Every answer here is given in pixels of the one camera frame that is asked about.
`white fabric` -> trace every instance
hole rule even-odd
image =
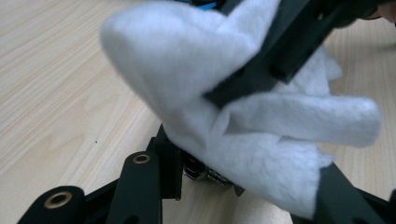
[[[330,96],[329,79],[341,69],[324,48],[288,86],[221,110],[202,97],[258,52],[278,2],[245,0],[228,17],[147,2],[107,20],[101,41],[176,145],[243,188],[311,218],[319,169],[332,162],[316,142],[371,145],[380,127],[375,103]]]

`light wood surface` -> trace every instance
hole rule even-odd
[[[134,1],[0,3],[0,223],[16,223],[42,193],[75,185],[90,193],[146,149],[160,122],[116,75],[98,31]],[[387,199],[396,188],[396,29],[359,21],[326,42],[344,68],[334,94],[374,98],[383,113],[373,147],[321,144],[352,183]],[[182,200],[163,202],[163,223],[291,223],[246,192],[183,180]]]

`white cloth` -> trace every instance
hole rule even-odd
[[[330,96],[329,79],[341,69],[324,48],[289,85],[221,110],[202,97],[258,52],[278,2],[245,0],[229,16],[146,2],[108,19],[101,41],[172,142],[243,188],[311,218],[319,169],[332,162],[316,142],[371,145],[380,128],[375,103]]]

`wood grain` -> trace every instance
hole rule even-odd
[[[98,42],[109,15],[135,1],[5,0],[0,6],[0,223],[16,223],[48,189],[86,193],[118,178],[160,122],[116,75]],[[335,94],[378,102],[384,123],[373,147],[322,144],[356,186],[387,199],[396,187],[396,30],[357,22],[326,42],[344,68]],[[163,223],[291,223],[246,192],[183,180],[180,202],[164,201]]]

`wooden table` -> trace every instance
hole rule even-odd
[[[0,4],[0,223],[16,223],[43,192],[75,185],[90,193],[118,178],[124,159],[146,149],[160,121],[118,77],[98,31],[134,1]],[[396,188],[396,29],[359,21],[326,42],[344,68],[335,94],[374,98],[383,113],[373,147],[322,144],[352,183],[387,199]],[[246,192],[183,180],[182,200],[164,201],[163,223],[291,223]]]

